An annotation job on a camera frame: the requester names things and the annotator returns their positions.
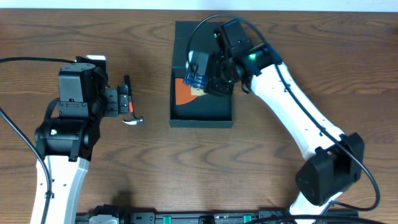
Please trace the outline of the small hammer black red handle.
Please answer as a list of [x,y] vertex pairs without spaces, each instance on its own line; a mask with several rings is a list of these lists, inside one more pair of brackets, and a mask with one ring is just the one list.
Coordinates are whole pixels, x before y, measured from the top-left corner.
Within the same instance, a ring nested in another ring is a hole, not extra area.
[[137,117],[135,115],[135,111],[134,111],[134,104],[132,101],[132,88],[131,88],[131,80],[129,75],[125,75],[124,76],[124,83],[127,85],[127,98],[128,98],[128,107],[129,107],[129,112],[131,114],[131,119],[130,120],[126,120],[124,119],[123,122],[127,125],[130,126],[134,126],[137,124],[141,124],[144,122],[144,117]]

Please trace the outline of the blue drill bit set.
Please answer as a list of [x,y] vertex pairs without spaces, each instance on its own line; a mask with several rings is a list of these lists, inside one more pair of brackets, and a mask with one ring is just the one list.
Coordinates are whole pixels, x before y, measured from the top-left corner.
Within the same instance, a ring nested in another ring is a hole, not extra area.
[[204,90],[208,83],[208,77],[206,75],[199,74],[198,72],[195,73],[190,68],[187,68],[183,78],[183,83],[192,88]]

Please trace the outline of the dark green gift box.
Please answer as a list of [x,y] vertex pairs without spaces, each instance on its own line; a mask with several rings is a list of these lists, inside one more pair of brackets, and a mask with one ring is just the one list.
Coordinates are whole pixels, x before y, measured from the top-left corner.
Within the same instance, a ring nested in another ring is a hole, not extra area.
[[232,128],[234,124],[232,96],[206,94],[181,105],[176,103],[175,82],[185,76],[186,46],[197,24],[197,21],[175,21],[169,125],[172,128]]

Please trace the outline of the orange scraper wooden handle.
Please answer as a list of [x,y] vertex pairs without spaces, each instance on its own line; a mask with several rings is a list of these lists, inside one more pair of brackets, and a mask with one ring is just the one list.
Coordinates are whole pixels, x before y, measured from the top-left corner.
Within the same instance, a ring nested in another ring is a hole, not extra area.
[[184,105],[206,93],[199,88],[193,88],[184,84],[182,78],[175,79],[175,104]]

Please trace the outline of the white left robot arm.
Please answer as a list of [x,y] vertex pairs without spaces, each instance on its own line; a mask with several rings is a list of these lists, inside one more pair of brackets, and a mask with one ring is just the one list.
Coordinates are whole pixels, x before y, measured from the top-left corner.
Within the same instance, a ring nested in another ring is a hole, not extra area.
[[108,85],[103,55],[77,57],[61,67],[59,98],[47,107],[35,143],[48,173],[37,170],[31,223],[74,223],[81,187],[104,117],[130,112],[127,85]]

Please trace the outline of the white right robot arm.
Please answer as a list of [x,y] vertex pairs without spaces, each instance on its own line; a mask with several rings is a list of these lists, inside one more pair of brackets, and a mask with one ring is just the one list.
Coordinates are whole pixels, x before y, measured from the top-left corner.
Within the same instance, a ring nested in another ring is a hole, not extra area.
[[293,137],[305,160],[295,176],[299,195],[288,214],[294,223],[316,223],[338,197],[360,178],[364,141],[345,134],[307,98],[282,57],[259,34],[254,45],[242,18],[219,25],[213,35],[219,49],[209,55],[190,52],[188,71],[203,75],[204,90],[230,95],[234,84],[259,97]]

